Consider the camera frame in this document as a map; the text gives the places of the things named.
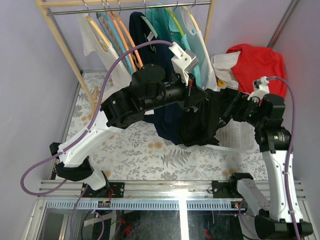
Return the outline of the black t shirt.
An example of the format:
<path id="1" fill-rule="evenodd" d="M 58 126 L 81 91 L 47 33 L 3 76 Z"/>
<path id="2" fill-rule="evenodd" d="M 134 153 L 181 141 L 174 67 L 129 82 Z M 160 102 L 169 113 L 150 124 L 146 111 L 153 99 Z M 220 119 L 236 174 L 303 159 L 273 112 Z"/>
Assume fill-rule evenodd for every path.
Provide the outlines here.
<path id="1" fill-rule="evenodd" d="M 178 138 L 186 147 L 219 145 L 219 140 L 216 139 L 217 130 L 226 125 L 220 123 L 220 118 L 239 93 L 232 88 L 220 91 L 208 88 L 205 92 L 206 98 L 195 105 L 197 110 L 184 112 L 178 125 Z"/>

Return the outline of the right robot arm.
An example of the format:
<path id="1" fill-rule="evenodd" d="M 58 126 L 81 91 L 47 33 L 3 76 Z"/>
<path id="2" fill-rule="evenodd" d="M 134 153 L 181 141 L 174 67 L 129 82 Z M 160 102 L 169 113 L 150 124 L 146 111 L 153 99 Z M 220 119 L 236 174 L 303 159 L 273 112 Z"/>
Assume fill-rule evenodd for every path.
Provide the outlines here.
<path id="1" fill-rule="evenodd" d="M 261 240 L 301 240 L 313 234 L 298 204 L 293 177 L 293 132 L 282 126 L 284 99 L 275 94 L 250 97 L 243 92 L 227 105 L 222 120 L 254 127 L 255 141 L 264 160 L 270 197 L 266 198 L 248 173 L 234 173 L 228 184 L 233 197 L 242 196 L 254 214 Z"/>

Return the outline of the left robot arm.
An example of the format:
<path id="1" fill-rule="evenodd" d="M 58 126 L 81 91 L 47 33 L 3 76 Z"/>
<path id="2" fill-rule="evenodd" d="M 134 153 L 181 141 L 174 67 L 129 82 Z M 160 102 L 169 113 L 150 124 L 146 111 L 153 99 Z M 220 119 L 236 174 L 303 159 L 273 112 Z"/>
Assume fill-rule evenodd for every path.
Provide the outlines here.
<path id="1" fill-rule="evenodd" d="M 143 120 L 148 111 L 171 104 L 189 109 L 208 96 L 195 84 L 193 74 L 187 75 L 186 83 L 179 73 L 170 77 L 166 82 L 165 70 L 157 64 L 146 64 L 136 71 L 129 86 L 110 95 L 100 105 L 96 118 L 70 142 L 50 145 L 59 155 L 56 174 L 65 180 L 87 184 L 98 198 L 110 196 L 112 188 L 108 178 L 91 165 L 91 152 L 109 136 Z"/>

